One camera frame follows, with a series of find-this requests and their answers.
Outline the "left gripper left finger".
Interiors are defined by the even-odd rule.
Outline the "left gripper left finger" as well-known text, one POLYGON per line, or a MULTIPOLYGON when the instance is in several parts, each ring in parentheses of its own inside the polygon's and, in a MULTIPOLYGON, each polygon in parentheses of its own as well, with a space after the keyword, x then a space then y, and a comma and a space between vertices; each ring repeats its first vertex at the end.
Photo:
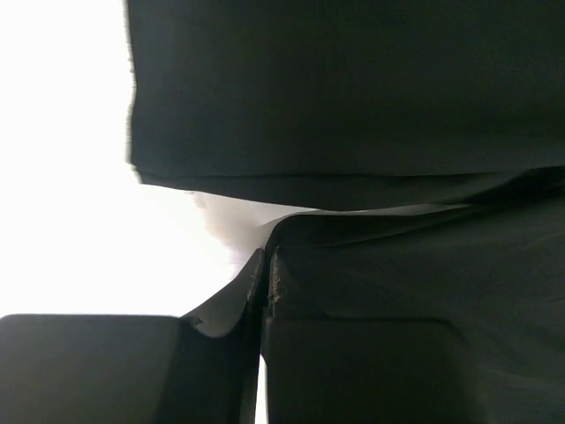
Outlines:
POLYGON ((263 263, 181 317, 5 316, 2 422, 253 422, 263 263))

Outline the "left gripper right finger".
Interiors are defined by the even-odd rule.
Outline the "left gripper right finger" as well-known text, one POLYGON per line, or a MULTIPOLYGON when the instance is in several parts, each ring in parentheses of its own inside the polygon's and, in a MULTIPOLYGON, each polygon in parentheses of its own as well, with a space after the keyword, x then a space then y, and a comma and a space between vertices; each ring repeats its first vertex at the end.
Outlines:
POLYGON ((330 318, 310 305, 276 253, 262 338, 270 422, 467 422, 465 355, 452 326, 330 318))

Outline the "black shorts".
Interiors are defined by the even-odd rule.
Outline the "black shorts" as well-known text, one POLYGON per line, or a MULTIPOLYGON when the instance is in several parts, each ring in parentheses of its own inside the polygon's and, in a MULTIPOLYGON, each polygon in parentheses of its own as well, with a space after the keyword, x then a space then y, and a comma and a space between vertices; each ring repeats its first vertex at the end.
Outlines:
POLYGON ((452 326, 465 423, 563 422, 563 2, 126 10, 140 181, 290 208, 259 363, 280 253, 312 312, 452 326))

